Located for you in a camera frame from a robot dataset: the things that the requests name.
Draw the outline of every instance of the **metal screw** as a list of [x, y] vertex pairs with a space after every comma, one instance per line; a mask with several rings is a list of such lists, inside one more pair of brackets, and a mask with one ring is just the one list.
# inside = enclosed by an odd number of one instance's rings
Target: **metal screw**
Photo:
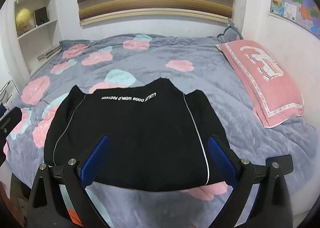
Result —
[[277, 162], [273, 162], [273, 163], [272, 163], [272, 166], [273, 166], [274, 168], [279, 168], [279, 164], [278, 164]]
[[77, 163], [77, 161], [76, 161], [75, 159], [70, 159], [70, 160], [68, 161], [68, 164], [69, 164], [70, 166], [73, 166], [75, 163]]
[[43, 163], [40, 165], [39, 169], [44, 170], [47, 167], [47, 164]]
[[244, 165], [248, 165], [250, 163], [249, 159], [243, 158], [241, 159], [241, 163]]

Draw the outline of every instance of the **pillow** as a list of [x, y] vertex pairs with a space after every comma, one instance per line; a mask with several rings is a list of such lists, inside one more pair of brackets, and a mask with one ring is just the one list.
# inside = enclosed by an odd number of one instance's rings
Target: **pillow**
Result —
[[238, 74], [265, 128], [303, 114], [303, 97], [294, 81], [261, 45], [238, 40], [216, 47]]
[[235, 24], [233, 24], [233, 23], [231, 23], [230, 26], [228, 26], [225, 29], [223, 34], [217, 35], [217, 38], [221, 43], [227, 43], [227, 42], [231, 42], [234, 40], [243, 39], [239, 30], [235, 27]]

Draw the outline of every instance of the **bed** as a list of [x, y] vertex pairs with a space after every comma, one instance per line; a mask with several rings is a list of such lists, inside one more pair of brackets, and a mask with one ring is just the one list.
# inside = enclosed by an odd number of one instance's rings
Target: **bed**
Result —
[[[314, 172], [316, 130], [301, 117], [265, 129], [253, 113], [242, 82], [215, 47], [241, 36], [233, 27], [206, 38], [120, 35], [103, 40], [64, 40], [62, 51], [32, 78], [13, 105], [23, 120], [7, 139], [4, 152], [13, 173], [29, 187], [44, 162], [46, 133], [60, 103], [74, 85], [96, 89], [136, 87], [169, 78], [182, 92], [202, 90], [225, 128], [230, 147], [240, 158], [265, 164], [268, 157], [291, 154], [294, 171], [286, 175], [290, 195]], [[65, 189], [65, 202], [72, 209]], [[208, 227], [232, 188], [218, 183], [187, 191], [151, 193], [94, 182], [87, 192], [111, 227]], [[238, 221], [246, 221], [257, 193], [254, 185]]]

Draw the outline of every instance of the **map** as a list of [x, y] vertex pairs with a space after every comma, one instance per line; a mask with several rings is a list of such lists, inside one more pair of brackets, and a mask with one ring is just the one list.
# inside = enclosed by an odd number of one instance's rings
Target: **map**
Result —
[[320, 11], [314, 0], [272, 0], [270, 12], [289, 19], [320, 39]]

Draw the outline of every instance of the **folded black garment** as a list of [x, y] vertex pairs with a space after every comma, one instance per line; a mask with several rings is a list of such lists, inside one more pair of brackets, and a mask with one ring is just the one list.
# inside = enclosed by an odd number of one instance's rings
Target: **folded black garment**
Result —
[[44, 145], [51, 166], [79, 158], [99, 135], [111, 140], [95, 181], [145, 191], [182, 190], [223, 181], [208, 152], [226, 133], [205, 94], [183, 94], [168, 79], [143, 87], [74, 86], [59, 106]]

